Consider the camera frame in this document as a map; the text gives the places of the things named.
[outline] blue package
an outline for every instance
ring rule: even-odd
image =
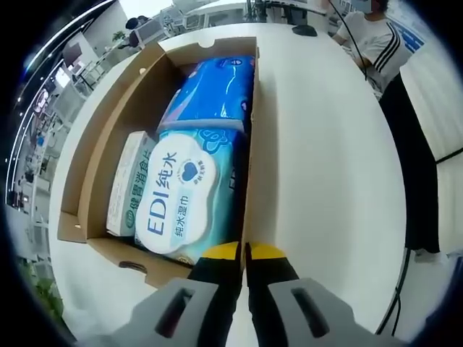
[[[199,63],[173,97],[159,130],[218,127],[244,132],[252,105],[253,56]]]
[[[235,167],[244,143],[231,129],[162,132],[148,164],[135,243],[194,265],[207,249],[239,240]]]

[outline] ceiling light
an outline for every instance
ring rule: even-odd
[[[37,60],[37,58],[53,43],[53,41],[55,41],[64,31],[66,31],[67,29],[69,29],[71,26],[73,26],[73,24],[75,24],[76,22],[78,22],[79,20],[81,20],[83,17],[87,16],[87,14],[90,14],[91,12],[95,11],[96,9],[99,9],[100,7],[106,5],[106,4],[109,4],[110,2],[113,2],[114,0],[105,0],[103,2],[101,2],[100,4],[92,7],[91,9],[88,9],[87,11],[85,11],[84,13],[82,13],[80,16],[77,16],[76,18],[74,18],[71,22],[67,23],[64,27],[61,28],[61,30],[59,30],[55,35],[53,35],[51,37],[50,40],[47,41],[47,43],[45,43],[45,45],[43,45],[43,47],[37,52],[36,55],[34,55],[34,57],[32,58],[32,60],[30,61],[30,63],[27,65],[26,67],[26,71],[30,69],[30,67],[35,63],[35,61]]]

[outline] blue plastic packaging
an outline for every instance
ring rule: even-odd
[[[253,56],[199,63],[178,90],[159,130],[218,127],[244,132],[252,105]]]

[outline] black pants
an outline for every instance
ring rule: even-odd
[[[439,252],[436,160],[421,130],[400,74],[380,99],[396,143],[407,200],[405,246]]]

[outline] heart logo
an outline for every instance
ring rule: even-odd
[[[186,182],[191,181],[197,174],[196,165],[193,163],[186,163],[183,167],[182,179]]]

